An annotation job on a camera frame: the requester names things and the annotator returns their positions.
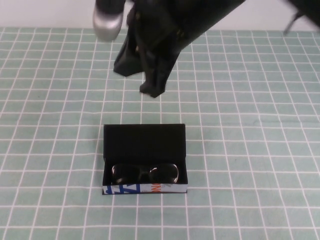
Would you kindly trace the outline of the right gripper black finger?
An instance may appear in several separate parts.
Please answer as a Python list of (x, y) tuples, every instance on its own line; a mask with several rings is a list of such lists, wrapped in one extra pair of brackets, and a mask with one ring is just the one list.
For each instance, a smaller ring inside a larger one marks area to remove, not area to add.
[(158, 97), (165, 92), (167, 80), (172, 72), (173, 64), (171, 62), (162, 62), (156, 69), (156, 92)]
[(139, 87), (139, 91), (142, 94), (148, 95), (150, 97), (157, 97), (157, 88), (154, 80), (154, 68), (148, 64), (148, 61), (144, 58), (141, 59), (142, 69), (145, 73), (145, 81)]

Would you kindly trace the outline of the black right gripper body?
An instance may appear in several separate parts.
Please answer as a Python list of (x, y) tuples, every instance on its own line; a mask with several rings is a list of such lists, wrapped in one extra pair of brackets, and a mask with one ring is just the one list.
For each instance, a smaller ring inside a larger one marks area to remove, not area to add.
[(135, 1), (114, 72), (125, 77), (169, 74), (180, 52), (203, 33), (207, 8), (205, 0)]

